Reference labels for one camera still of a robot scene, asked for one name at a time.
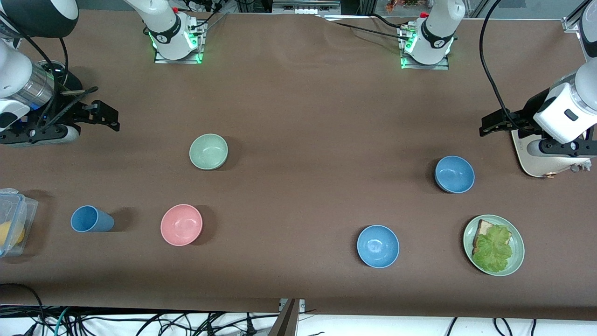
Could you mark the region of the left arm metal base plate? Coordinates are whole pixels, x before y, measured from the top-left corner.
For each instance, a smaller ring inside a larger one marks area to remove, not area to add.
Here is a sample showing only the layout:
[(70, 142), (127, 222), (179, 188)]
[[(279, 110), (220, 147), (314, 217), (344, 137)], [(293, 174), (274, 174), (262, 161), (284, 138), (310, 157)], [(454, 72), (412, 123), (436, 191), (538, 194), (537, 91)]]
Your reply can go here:
[(417, 37), (416, 33), (411, 30), (397, 28), (396, 32), (400, 37), (407, 37), (407, 40), (399, 41), (400, 47), (400, 63), (402, 69), (412, 69), (412, 70), (449, 70), (449, 61), (448, 61), (448, 53), (450, 48), (446, 49), (443, 52), (442, 59), (435, 64), (423, 64), (414, 59), (410, 53), (407, 52), (409, 47), (412, 48), (413, 45), (416, 45), (419, 38)]

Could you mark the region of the cream toaster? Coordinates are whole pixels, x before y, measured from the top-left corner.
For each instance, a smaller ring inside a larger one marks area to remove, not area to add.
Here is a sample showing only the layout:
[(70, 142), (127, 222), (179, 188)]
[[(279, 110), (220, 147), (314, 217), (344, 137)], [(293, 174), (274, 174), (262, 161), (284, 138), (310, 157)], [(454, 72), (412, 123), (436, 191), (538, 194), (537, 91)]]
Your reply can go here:
[(565, 171), (578, 172), (597, 168), (597, 157), (591, 159), (573, 159), (565, 157), (537, 157), (527, 151), (527, 145), (534, 140), (542, 140), (539, 135), (530, 135), (524, 138), (518, 136), (518, 132), (510, 132), (514, 149), (518, 157), (521, 169), (525, 174), (534, 178), (552, 178), (556, 174)]

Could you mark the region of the dark table leg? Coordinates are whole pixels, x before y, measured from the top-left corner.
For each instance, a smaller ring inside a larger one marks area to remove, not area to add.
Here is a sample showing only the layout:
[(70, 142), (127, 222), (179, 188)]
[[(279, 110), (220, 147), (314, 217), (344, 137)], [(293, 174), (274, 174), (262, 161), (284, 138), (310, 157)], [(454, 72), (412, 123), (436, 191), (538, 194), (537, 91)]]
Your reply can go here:
[(290, 299), (284, 310), (278, 314), (267, 336), (296, 336), (299, 317), (300, 313), (299, 307), (296, 306), (296, 299)]

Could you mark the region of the white bread slice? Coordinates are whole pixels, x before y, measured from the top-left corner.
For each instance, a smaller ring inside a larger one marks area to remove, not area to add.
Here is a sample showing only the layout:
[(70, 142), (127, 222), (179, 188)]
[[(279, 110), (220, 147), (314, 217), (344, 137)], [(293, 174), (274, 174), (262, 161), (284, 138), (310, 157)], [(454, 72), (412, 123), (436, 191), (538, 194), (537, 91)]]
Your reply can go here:
[(479, 251), (479, 243), (478, 243), (478, 239), (481, 235), (486, 235), (488, 234), (489, 230), (491, 228), (495, 227), (495, 224), (492, 224), (484, 219), (480, 219), (478, 221), (478, 227), (475, 233), (475, 237), (473, 239), (473, 250), (472, 253), (475, 254)]

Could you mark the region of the blue bowl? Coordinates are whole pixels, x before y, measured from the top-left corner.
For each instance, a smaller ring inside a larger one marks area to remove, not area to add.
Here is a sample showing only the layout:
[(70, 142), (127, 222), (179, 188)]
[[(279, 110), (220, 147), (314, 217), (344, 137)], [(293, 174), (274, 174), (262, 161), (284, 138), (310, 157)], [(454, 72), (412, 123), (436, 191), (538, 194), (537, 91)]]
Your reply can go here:
[(443, 157), (434, 170), (436, 185), (446, 193), (461, 194), (469, 191), (475, 183), (475, 170), (465, 159), (455, 155)]
[(375, 269), (392, 266), (399, 257), (400, 247), (396, 234), (383, 225), (364, 228), (356, 241), (356, 250), (361, 261)]

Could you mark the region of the green bowl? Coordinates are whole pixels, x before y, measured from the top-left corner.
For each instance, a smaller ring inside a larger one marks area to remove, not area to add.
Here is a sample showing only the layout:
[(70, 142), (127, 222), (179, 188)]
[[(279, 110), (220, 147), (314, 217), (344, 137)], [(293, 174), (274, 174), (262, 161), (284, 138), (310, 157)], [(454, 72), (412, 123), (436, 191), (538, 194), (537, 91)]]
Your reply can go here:
[(218, 169), (224, 165), (228, 154), (229, 147), (226, 140), (213, 133), (196, 138), (188, 150), (188, 157), (192, 164), (202, 170)]

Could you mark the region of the green plate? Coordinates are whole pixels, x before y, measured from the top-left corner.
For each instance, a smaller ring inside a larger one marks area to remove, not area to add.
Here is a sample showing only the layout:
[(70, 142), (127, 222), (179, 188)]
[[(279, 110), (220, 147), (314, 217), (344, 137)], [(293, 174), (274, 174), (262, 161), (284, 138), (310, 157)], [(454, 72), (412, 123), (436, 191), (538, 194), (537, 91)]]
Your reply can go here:
[[(511, 232), (511, 237), (509, 240), (509, 246), (512, 248), (512, 256), (508, 259), (508, 265), (505, 270), (501, 272), (486, 272), (482, 270), (479, 266), (477, 266), (472, 259), (472, 250), (473, 250), (473, 239), (475, 237), (475, 233), (478, 227), (478, 221), (480, 219), (484, 219), (492, 224), (495, 225), (505, 225), (508, 227), (508, 230)], [(469, 223), (465, 226), (463, 231), (463, 249), (465, 251), (465, 255), (468, 257), (469, 261), (480, 271), (489, 274), (491, 276), (509, 276), (516, 272), (522, 262), (524, 262), (525, 257), (525, 246), (524, 240), (522, 240), (520, 232), (516, 229), (516, 227), (510, 223), (507, 219), (492, 215), (492, 214), (485, 214), (474, 217)]]

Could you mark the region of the yellow fruit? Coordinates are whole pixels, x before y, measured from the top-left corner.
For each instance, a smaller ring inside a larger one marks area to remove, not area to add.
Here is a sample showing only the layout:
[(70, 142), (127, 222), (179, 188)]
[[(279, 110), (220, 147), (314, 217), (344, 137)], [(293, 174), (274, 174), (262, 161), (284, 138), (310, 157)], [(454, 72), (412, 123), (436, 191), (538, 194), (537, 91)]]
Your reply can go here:
[(8, 244), (9, 247), (14, 247), (20, 244), (24, 239), (24, 229), (22, 228), (19, 234), (14, 229), (13, 233), (10, 233), (12, 223), (9, 221), (0, 224), (0, 246)]

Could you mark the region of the green lettuce leaf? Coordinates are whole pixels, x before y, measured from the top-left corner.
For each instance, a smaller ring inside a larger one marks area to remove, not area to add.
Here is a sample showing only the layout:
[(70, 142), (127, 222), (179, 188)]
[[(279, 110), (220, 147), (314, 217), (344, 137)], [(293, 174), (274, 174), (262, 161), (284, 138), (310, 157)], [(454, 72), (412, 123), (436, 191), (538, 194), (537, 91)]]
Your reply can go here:
[(493, 225), (486, 232), (477, 234), (473, 245), (473, 262), (486, 272), (505, 270), (512, 256), (510, 237), (511, 232), (505, 225)]

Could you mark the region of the clear plastic container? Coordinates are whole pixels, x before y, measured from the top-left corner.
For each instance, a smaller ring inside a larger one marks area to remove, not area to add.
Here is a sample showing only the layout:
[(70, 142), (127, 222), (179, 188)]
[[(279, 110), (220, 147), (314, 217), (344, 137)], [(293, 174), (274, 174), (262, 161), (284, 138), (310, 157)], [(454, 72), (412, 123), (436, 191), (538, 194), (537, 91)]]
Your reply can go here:
[(19, 234), (24, 229), (24, 239), (20, 244), (14, 247), (9, 247), (8, 244), (0, 246), (0, 258), (17, 257), (23, 253), (37, 208), (36, 200), (24, 196), (18, 190), (0, 189), (0, 224), (11, 222), (10, 233), (16, 229)]

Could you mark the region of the pink bowl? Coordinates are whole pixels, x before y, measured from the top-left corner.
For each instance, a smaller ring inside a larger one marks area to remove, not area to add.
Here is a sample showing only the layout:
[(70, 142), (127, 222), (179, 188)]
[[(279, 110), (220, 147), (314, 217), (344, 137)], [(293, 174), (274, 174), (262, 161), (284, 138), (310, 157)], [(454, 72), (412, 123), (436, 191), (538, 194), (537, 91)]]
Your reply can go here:
[(160, 222), (162, 238), (172, 246), (186, 246), (201, 234), (203, 218), (194, 206), (178, 204), (170, 208)]

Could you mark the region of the blue cup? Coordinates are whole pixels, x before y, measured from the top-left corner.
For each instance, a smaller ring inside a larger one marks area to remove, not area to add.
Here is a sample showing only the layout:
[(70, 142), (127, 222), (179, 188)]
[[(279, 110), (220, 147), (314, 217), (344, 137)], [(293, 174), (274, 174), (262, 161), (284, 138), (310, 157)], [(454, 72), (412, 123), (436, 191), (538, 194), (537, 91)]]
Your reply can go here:
[(92, 205), (77, 208), (70, 219), (70, 225), (76, 232), (108, 232), (114, 223), (111, 215)]

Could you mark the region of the grey metal box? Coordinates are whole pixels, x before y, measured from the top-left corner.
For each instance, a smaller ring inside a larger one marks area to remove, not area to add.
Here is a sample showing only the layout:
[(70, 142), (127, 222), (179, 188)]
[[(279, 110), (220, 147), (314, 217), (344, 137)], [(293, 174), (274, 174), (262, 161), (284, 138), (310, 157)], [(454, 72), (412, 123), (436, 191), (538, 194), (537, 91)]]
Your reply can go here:
[(340, 0), (271, 0), (273, 14), (341, 15)]

